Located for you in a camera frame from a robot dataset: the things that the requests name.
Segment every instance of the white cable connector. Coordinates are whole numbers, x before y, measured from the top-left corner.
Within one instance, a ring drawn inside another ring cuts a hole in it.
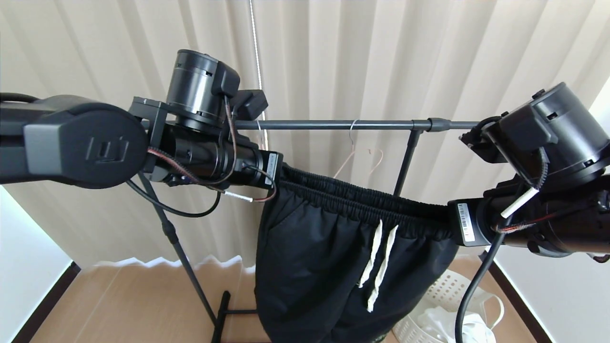
[[[245,201],[247,201],[249,203],[254,201],[254,199],[252,199],[250,197],[246,197],[245,195],[241,195],[241,194],[237,194],[237,193],[232,193],[232,192],[229,192],[228,190],[225,190],[224,194],[228,195],[230,197],[234,197],[234,198],[238,198],[238,199],[241,199],[241,200],[245,200]]]
[[[518,199],[516,199],[510,206],[508,206],[505,210],[500,214],[503,218],[510,217],[513,213],[517,212],[525,203],[531,200],[536,194],[538,194],[538,190],[535,188],[530,188],[527,192],[523,193]]]

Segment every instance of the wooden floor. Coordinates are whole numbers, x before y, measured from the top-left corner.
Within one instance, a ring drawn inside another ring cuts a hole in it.
[[[480,261],[455,260],[450,269],[472,278]],[[254,273],[235,259],[208,260],[196,268],[213,309],[223,291],[230,309],[254,309]],[[506,306],[494,333],[498,343],[534,338],[488,274],[481,285]],[[498,311],[490,308],[489,312]],[[34,336],[33,343],[67,342],[210,342],[212,324],[182,267],[161,262],[99,265],[81,271]],[[223,342],[268,342],[256,315],[229,316]],[[391,336],[385,343],[397,343]]]

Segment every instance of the barcode label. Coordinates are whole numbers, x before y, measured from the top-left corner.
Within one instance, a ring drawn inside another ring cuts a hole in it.
[[[278,154],[269,154],[269,164],[267,165],[267,174],[275,178],[275,170],[278,167]],[[269,178],[265,178],[265,184],[271,184]]]
[[[464,242],[474,242],[475,230],[472,228],[472,222],[470,221],[470,211],[468,211],[467,204],[457,204],[457,210],[459,211],[460,224],[462,225],[462,238]]]

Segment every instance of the clothes rack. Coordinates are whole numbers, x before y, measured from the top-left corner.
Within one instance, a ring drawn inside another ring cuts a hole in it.
[[[403,184],[409,171],[409,166],[413,158],[413,153],[417,147],[419,138],[423,132],[442,132],[450,129],[471,129],[478,122],[477,121],[451,121],[442,118],[429,118],[425,120],[262,120],[258,123],[256,121],[237,121],[235,127],[238,130],[408,130],[409,141],[407,142],[407,148],[404,152],[402,164],[400,166],[400,172],[398,173],[398,179],[396,186],[394,187],[394,195],[400,196],[403,189]],[[157,195],[153,189],[152,184],[142,174],[139,174],[140,180],[146,190],[146,192],[155,200]],[[182,249],[182,245],[179,242],[178,235],[176,234],[176,228],[169,221],[163,209],[154,205],[157,216],[159,217],[163,233],[167,236],[168,240],[174,247],[178,258],[182,262],[184,270],[201,300],[204,308],[210,320],[214,325],[214,332],[212,334],[211,343],[221,343],[222,334],[224,330],[224,323],[226,316],[237,315],[237,314],[256,314],[255,309],[229,309],[229,301],[231,294],[228,291],[223,292],[222,299],[220,301],[220,307],[217,314],[214,313],[209,302],[207,301],[206,295],[201,288],[201,285],[195,276],[193,267],[188,261],[188,257]]]

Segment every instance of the beige curtain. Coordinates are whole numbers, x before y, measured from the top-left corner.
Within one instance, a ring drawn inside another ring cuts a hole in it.
[[[610,76],[608,1],[57,0],[0,2],[0,13],[2,91],[124,108],[134,95],[165,99],[180,48],[232,65],[243,88],[262,84],[272,120],[480,120],[560,81],[590,106]],[[510,167],[479,160],[460,134],[422,135],[402,196],[446,203],[512,177]],[[392,192],[407,137],[354,131],[356,154],[339,178]],[[288,163],[328,176],[350,153],[346,131],[270,131],[268,139]],[[152,207],[124,185],[6,188],[80,265],[176,259]],[[185,211],[214,200],[195,186],[155,188]],[[206,218],[170,217],[192,261],[242,255],[248,265],[260,210],[223,198]]]

